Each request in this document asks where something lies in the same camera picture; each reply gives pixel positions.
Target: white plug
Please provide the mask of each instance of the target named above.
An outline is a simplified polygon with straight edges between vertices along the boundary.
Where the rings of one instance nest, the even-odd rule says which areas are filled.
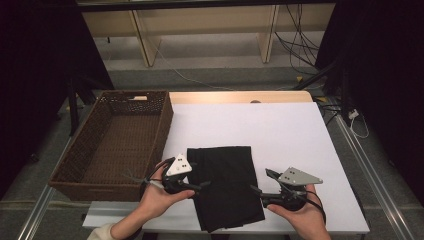
[[[350,120],[356,118],[357,116],[359,116],[359,113],[358,113],[358,111],[356,111],[356,109],[353,109],[352,111],[349,112],[349,119]]]
[[[174,176],[187,172],[191,172],[190,163],[184,155],[179,154],[166,172],[166,176]]]

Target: forearm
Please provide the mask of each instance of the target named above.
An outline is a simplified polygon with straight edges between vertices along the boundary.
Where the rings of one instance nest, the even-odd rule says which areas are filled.
[[[149,217],[146,212],[143,212],[141,209],[136,209],[127,217],[113,225],[110,234],[114,239],[125,239],[134,234],[150,219],[151,217]]]

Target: black fabric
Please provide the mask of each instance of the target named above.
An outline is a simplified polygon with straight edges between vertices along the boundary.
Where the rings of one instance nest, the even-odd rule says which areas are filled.
[[[194,198],[202,230],[240,227],[265,219],[260,198],[250,185],[258,186],[250,147],[188,149],[187,159],[196,163],[188,175],[191,184],[211,184]]]

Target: person's right hand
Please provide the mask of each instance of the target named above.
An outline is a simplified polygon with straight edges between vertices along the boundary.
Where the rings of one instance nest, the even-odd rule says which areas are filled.
[[[307,185],[306,191],[316,193],[314,185]],[[318,197],[314,194],[308,193],[308,199],[320,204]],[[295,212],[289,211],[275,204],[269,204],[267,208],[268,210],[287,219],[296,232],[305,240],[331,239],[327,229],[325,228],[322,213],[310,203],[306,203],[302,209]]]

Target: person's left hand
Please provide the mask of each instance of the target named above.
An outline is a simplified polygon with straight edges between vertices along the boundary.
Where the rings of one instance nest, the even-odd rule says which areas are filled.
[[[160,167],[153,174],[152,179],[161,182],[164,168],[165,166]],[[149,218],[156,218],[162,215],[172,204],[190,198],[193,195],[194,191],[192,190],[169,194],[164,189],[148,184],[137,209],[142,209]]]

